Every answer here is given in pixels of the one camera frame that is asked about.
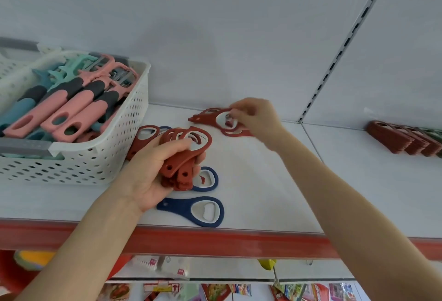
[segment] red bowl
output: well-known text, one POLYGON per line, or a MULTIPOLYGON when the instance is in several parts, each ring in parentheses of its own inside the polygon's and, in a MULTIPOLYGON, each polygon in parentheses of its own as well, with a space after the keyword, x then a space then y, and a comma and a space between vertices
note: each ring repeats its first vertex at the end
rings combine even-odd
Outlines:
MULTIPOLYGON (((19 294, 39 274, 39 271, 27 271, 14 260, 15 251, 0 250, 0 281, 11 293, 19 294)), ((132 258, 131 255, 121 255, 109 273, 113 277, 132 258)))

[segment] red shelf edge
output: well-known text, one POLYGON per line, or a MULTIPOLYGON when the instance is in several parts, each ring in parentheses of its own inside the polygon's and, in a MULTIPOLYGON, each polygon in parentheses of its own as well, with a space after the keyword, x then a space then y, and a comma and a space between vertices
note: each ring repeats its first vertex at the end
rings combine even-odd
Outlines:
MULTIPOLYGON (((0 219, 0 249, 55 251, 76 222, 0 219)), ((411 238, 430 260, 442 260, 442 239, 411 238)), ((241 258, 337 259, 323 235, 229 229, 137 226, 124 253, 241 258)))

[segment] forearm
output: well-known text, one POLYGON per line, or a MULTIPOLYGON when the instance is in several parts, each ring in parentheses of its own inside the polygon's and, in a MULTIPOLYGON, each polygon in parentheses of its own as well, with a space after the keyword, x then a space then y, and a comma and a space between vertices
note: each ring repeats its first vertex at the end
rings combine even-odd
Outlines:
POLYGON ((16 301, 94 301, 140 216, 132 198, 106 190, 16 301))
POLYGON ((410 299, 417 299, 419 295, 412 293, 422 293, 423 284, 433 285, 433 291, 440 293, 439 274, 390 220, 290 133, 284 132, 279 141, 276 152, 340 257, 369 295, 380 295, 383 289, 386 297, 391 293, 397 298, 397 292, 406 290, 410 299))

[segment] basket handle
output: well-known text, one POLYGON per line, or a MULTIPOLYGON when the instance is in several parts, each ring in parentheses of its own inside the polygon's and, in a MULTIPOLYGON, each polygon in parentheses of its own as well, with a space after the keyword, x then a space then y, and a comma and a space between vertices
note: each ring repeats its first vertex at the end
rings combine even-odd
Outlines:
POLYGON ((12 153, 40 157, 52 157, 49 147, 52 142, 19 138, 0 138, 0 153, 12 153))

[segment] perforated basket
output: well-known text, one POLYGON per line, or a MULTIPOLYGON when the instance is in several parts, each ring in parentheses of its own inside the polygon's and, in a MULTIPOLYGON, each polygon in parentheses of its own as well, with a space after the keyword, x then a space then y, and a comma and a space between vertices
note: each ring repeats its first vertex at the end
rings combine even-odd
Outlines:
MULTIPOLYGON (((64 62, 66 57, 85 53, 74 50, 49 52, 28 66, 3 76, 0 80, 0 113, 35 85, 37 77, 31 69, 45 69, 56 62, 64 62)), ((0 156, 0 180, 83 185, 106 184, 112 181, 124 162, 148 107, 147 84, 150 64, 131 60, 129 63, 130 67, 140 74, 140 80, 102 135, 84 143, 50 143, 47 154, 55 157, 61 153, 63 160, 0 156)), ((22 141, 23 144, 37 143, 22 141)))

